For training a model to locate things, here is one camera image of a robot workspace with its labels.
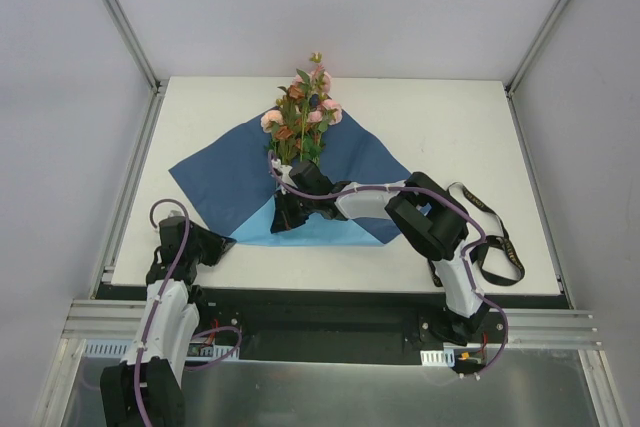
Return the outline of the blue wrapping paper sheet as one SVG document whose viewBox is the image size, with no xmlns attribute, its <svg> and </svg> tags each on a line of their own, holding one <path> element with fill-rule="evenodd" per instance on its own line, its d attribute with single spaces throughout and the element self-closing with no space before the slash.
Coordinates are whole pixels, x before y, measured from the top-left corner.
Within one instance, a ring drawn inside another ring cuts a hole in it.
<svg viewBox="0 0 640 427">
<path fill-rule="evenodd" d="M 170 169 L 209 230 L 258 246 L 381 246 L 399 235 L 390 220 L 326 220 L 312 214 L 293 230 L 270 232 L 276 187 L 267 166 L 269 137 L 258 116 Z M 348 113 L 323 135 L 320 170 L 333 182 L 383 184 L 410 176 L 383 143 Z"/>
</svg>

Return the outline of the fake flower stem orange blooms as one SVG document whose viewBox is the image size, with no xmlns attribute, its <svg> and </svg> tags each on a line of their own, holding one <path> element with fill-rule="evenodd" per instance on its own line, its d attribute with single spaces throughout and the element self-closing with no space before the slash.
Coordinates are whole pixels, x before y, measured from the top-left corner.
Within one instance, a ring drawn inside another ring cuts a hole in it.
<svg viewBox="0 0 640 427">
<path fill-rule="evenodd" d="M 276 107 L 282 112 L 285 123 L 296 134 L 295 159 L 302 153 L 304 136 L 308 132 L 306 122 L 308 114 L 307 98 L 299 87 L 293 85 L 289 87 L 279 86 L 278 89 L 282 92 L 282 95 L 276 100 Z"/>
</svg>

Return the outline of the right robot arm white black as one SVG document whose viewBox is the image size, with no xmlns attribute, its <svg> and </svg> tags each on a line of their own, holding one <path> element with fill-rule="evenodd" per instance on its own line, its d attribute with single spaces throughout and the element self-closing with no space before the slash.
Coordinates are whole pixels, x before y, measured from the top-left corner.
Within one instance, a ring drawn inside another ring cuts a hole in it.
<svg viewBox="0 0 640 427">
<path fill-rule="evenodd" d="M 427 322 L 437 339 L 465 346 L 486 328 L 489 305 L 468 266 L 467 211 L 430 177 L 415 172 L 383 185 L 336 182 L 312 161 L 296 166 L 271 157 L 278 187 L 274 193 L 273 234 L 303 226 L 313 214 L 326 220 L 378 219 L 392 222 L 427 260 L 445 291 L 445 307 Z"/>
</svg>

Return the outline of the fake flower stem pink bloom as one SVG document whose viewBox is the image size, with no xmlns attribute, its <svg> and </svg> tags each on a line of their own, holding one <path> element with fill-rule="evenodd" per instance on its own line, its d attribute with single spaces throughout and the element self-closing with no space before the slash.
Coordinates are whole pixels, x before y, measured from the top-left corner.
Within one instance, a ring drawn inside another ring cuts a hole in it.
<svg viewBox="0 0 640 427">
<path fill-rule="evenodd" d="M 283 114 L 278 109 L 268 110 L 260 120 L 263 131 L 270 135 L 268 149 L 283 164 L 290 164 L 296 155 L 296 134 L 285 123 Z"/>
</svg>

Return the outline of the black ribbon gold lettering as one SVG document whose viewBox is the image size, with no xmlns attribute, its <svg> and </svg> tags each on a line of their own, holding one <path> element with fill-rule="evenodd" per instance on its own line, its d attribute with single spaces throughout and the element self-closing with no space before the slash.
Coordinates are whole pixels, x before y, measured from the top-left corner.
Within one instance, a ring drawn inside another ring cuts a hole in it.
<svg viewBox="0 0 640 427">
<path fill-rule="evenodd" d="M 517 254 L 514 244 L 510 239 L 508 230 L 506 229 L 501 217 L 495 210 L 473 194 L 463 183 L 454 182 L 447 187 L 447 191 L 451 192 L 454 188 L 458 188 L 464 198 L 476 209 L 485 214 L 492 215 L 500 227 L 499 234 L 488 234 L 486 236 L 486 241 L 483 244 L 474 247 L 470 252 L 470 260 L 478 267 L 484 280 L 491 285 L 501 287 L 512 287 L 522 281 L 526 275 L 526 270 Z M 494 274 L 485 269 L 485 260 L 490 249 L 499 250 L 504 254 L 513 269 L 515 274 L 514 278 Z"/>
</svg>

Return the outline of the fake flower stem pink roses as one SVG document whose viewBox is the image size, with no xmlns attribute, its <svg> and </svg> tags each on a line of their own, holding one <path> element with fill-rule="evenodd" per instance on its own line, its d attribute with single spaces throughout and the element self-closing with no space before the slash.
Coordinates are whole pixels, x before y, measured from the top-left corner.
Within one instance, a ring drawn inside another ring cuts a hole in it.
<svg viewBox="0 0 640 427">
<path fill-rule="evenodd" d="M 322 53 L 313 52 L 309 62 L 310 70 L 297 69 L 291 85 L 304 92 L 308 104 L 308 132 L 304 136 L 302 153 L 298 157 L 318 164 L 320 154 L 325 149 L 323 135 L 330 127 L 342 121 L 343 108 L 330 96 L 332 77 L 323 64 Z"/>
</svg>

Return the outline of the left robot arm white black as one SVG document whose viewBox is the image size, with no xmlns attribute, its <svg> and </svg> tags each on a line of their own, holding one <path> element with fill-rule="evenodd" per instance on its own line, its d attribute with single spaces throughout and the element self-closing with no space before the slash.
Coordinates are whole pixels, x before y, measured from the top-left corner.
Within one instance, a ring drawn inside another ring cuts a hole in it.
<svg viewBox="0 0 640 427">
<path fill-rule="evenodd" d="M 236 353 L 242 333 L 213 319 L 204 292 L 195 284 L 197 267 L 214 266 L 235 240 L 213 233 L 183 216 L 159 222 L 160 245 L 146 275 L 146 303 L 134 340 L 115 366 L 100 377 L 108 426 L 184 426 L 181 389 L 188 350 L 194 340 L 234 333 Z"/>
</svg>

